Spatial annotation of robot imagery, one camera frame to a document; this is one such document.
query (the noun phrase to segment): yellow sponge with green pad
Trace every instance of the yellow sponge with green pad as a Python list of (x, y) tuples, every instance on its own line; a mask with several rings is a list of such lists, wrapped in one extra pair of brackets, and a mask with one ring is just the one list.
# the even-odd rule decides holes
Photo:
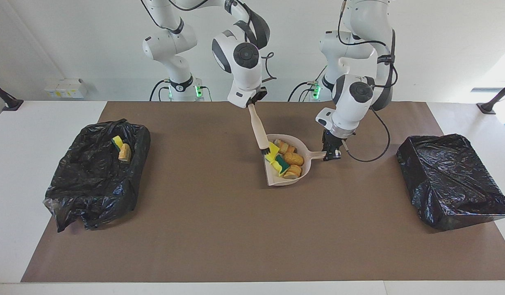
[(284, 176), (285, 172), (291, 166), (287, 164), (287, 162), (281, 155), (278, 154), (280, 148), (277, 147), (274, 143), (269, 142), (269, 149), (271, 150), (271, 152), (265, 155), (265, 159), (274, 167), (274, 169), (278, 171), (279, 177)]
[(110, 141), (114, 144), (114, 146), (116, 147), (116, 149), (119, 152), (121, 150), (121, 147), (123, 146), (123, 140), (121, 140), (120, 136), (116, 136), (115, 138), (113, 138)]

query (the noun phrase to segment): black stand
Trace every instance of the black stand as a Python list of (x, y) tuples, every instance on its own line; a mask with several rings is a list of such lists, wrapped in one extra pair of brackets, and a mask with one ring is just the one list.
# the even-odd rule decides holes
[(0, 87), (0, 97), (5, 102), (3, 111), (16, 111), (23, 104), (22, 99), (16, 99)]
[(505, 88), (502, 89), (490, 102), (487, 103), (477, 103), (477, 106), (484, 114), (496, 114), (493, 111), (493, 106), (500, 101), (505, 96)]

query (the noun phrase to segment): brush handle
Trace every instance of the brush handle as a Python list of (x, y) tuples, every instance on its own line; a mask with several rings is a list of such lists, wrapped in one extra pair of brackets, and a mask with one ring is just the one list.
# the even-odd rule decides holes
[(267, 135), (265, 134), (264, 125), (262, 124), (260, 117), (258, 117), (258, 114), (256, 114), (254, 104), (251, 103), (247, 106), (247, 108), (249, 108), (249, 113), (251, 114), (252, 130), (254, 131), (254, 136), (258, 142), (258, 147), (260, 147), (261, 150), (269, 149), (269, 141), (267, 140)]

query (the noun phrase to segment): white table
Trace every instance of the white table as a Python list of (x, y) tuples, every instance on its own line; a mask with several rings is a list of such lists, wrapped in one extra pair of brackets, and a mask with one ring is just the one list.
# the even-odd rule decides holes
[[(50, 219), (41, 202), (57, 163), (81, 128), (97, 123), (105, 105), (27, 101), (17, 112), (0, 115), (0, 294), (505, 294), (505, 281), (19, 284)], [(505, 127), (474, 106), (429, 107), (445, 134), (459, 133), (472, 142), (505, 194)], [(496, 223), (505, 239), (505, 220)]]

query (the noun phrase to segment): black garbage bag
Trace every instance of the black garbage bag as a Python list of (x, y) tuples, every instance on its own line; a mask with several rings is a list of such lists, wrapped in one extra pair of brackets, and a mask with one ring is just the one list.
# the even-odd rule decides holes
[[(129, 163), (118, 159), (118, 149), (111, 142), (115, 136), (129, 144)], [(59, 161), (43, 201), (57, 222), (58, 233), (77, 218), (92, 229), (134, 210), (149, 147), (149, 130), (125, 119), (82, 129)]]
[(451, 230), (505, 218), (505, 196), (464, 136), (410, 136), (397, 157), (411, 202), (429, 226)]

